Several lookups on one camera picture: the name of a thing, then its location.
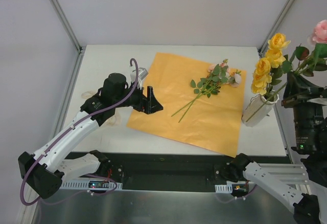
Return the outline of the large pink rose stem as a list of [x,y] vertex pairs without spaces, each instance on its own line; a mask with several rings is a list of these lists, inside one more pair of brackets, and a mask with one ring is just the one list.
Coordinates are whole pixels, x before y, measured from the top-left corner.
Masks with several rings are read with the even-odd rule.
[[[298,75],[312,76],[314,71],[326,70],[326,20],[317,23],[308,41],[314,46],[313,51],[303,46],[297,46],[291,56],[283,54],[287,58],[282,65],[283,75],[294,72]],[[268,101],[279,94],[286,84],[284,83],[278,89],[274,89],[275,87],[273,87],[273,93],[267,99]]]

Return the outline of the cream ribbon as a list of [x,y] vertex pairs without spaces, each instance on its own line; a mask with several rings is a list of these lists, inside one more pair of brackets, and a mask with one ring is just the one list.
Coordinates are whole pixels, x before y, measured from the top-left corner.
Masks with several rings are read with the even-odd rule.
[[[93,95],[95,95],[96,91],[86,91],[81,94],[82,99],[88,99],[91,98]],[[118,126],[121,124],[122,117],[118,111],[115,112],[115,114],[108,118],[104,123],[103,126]]]

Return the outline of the yellow rose stem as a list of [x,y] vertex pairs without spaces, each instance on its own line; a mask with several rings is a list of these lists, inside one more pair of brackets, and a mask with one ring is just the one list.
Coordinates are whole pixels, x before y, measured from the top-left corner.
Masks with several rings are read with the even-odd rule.
[[287,60],[283,49],[289,45],[285,34],[276,33],[268,40],[268,50],[255,65],[252,74],[251,91],[268,99],[273,93],[273,87],[281,83],[282,65]]

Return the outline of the flower bunch pink yellow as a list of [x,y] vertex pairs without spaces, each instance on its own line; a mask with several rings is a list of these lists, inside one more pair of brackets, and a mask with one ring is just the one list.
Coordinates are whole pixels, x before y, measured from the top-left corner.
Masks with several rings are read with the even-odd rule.
[[171,115],[173,117],[186,109],[178,122],[181,122],[195,101],[202,96],[210,98],[211,96],[218,95],[223,86],[229,85],[236,88],[242,83],[242,71],[238,69],[233,71],[228,65],[228,59],[224,59],[221,63],[210,65],[207,72],[208,75],[200,78],[199,82],[196,83],[193,79],[190,81],[195,97]]

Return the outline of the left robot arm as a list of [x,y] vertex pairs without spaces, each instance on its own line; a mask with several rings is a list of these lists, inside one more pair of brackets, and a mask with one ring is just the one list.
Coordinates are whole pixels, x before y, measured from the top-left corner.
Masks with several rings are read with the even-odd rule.
[[34,153],[23,152],[18,157],[23,179],[20,194],[24,193],[25,185],[29,185],[39,198],[47,199],[69,180],[92,173],[96,177],[107,174],[108,159],[97,150],[74,160],[67,160],[66,156],[86,136],[111,118],[116,108],[132,107],[148,115],[163,110],[154,96],[153,88],[148,86],[147,94],[144,95],[141,79],[137,74],[132,77],[133,82],[128,84],[123,74],[110,74],[103,86],[84,102],[65,129]]

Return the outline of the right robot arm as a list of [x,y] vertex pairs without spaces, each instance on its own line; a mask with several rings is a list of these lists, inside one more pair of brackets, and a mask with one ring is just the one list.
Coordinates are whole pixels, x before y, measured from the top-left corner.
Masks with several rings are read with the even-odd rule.
[[282,203],[297,223],[326,223],[326,88],[293,72],[287,74],[282,106],[294,116],[300,164],[259,164],[240,153],[220,169],[232,182],[250,181]]

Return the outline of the orange wrapping paper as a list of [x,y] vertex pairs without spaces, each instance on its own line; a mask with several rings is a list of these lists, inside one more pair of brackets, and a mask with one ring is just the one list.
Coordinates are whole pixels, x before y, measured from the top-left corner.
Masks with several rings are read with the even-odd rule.
[[157,53],[144,86],[152,86],[163,110],[151,115],[133,111],[127,127],[234,157],[238,151],[247,72],[241,84],[224,84],[216,95],[194,92],[208,76],[207,62]]

